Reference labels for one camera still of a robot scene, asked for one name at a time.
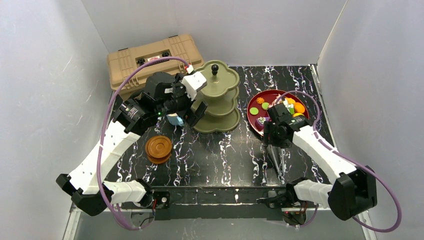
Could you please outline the red round lacquer tray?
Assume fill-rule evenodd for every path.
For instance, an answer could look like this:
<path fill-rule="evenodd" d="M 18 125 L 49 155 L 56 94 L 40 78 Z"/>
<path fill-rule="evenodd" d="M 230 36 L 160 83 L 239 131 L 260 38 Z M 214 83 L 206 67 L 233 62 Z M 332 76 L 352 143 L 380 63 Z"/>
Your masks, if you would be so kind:
<path fill-rule="evenodd" d="M 278 90 L 278 89 L 264 90 L 257 93 L 249 101 L 247 105 L 247 119 L 253 131 L 259 134 L 261 137 L 263 136 L 263 130 L 262 131 L 257 130 L 257 128 L 255 127 L 255 120 L 259 117 L 268 117 L 267 109 L 272 106 L 272 104 L 274 103 L 275 100 L 277 100 L 278 97 L 280 97 L 281 95 L 285 93 L 286 93 L 285 91 Z M 284 96 L 284 98 L 282 98 L 279 101 L 279 103 L 284 102 L 285 98 L 292 98 L 296 102 L 302 103 L 305 107 L 305 113 L 303 116 L 309 119 L 309 113 L 306 108 L 306 105 L 298 97 L 296 97 L 292 93 L 288 93 Z M 251 107 L 258 108 L 259 113 L 257 115 L 251 115 L 249 113 L 249 108 Z"/>

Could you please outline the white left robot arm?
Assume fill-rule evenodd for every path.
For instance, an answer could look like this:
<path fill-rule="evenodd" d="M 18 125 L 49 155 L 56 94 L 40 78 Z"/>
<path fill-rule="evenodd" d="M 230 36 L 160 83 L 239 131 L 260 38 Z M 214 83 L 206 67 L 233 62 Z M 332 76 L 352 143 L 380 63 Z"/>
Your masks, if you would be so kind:
<path fill-rule="evenodd" d="M 116 204 L 144 202 L 152 191 L 144 180 L 109 182 L 105 177 L 127 149 L 157 124 L 159 117 L 177 114 L 188 125 L 195 126 L 207 104 L 202 103 L 196 111 L 191 107 L 207 84 L 201 72 L 188 75 L 156 72 L 149 76 L 143 89 L 106 116 L 98 144 L 82 163 L 72 172 L 60 174 L 56 183 L 90 216 Z"/>

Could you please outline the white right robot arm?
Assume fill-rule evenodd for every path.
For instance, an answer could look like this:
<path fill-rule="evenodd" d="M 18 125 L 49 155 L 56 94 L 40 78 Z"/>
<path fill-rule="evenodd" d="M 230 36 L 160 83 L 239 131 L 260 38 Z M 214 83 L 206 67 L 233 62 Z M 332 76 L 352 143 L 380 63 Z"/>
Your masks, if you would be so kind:
<path fill-rule="evenodd" d="M 280 149 L 297 146 L 326 174 L 328 184 L 305 177 L 285 186 L 283 199 L 289 203 L 313 202 L 330 208 L 340 220 L 346 221 L 378 204 L 377 184 L 373 170 L 359 167 L 336 154 L 336 150 L 314 129 L 303 115 L 293 116 L 283 104 L 267 110 L 263 144 Z"/>

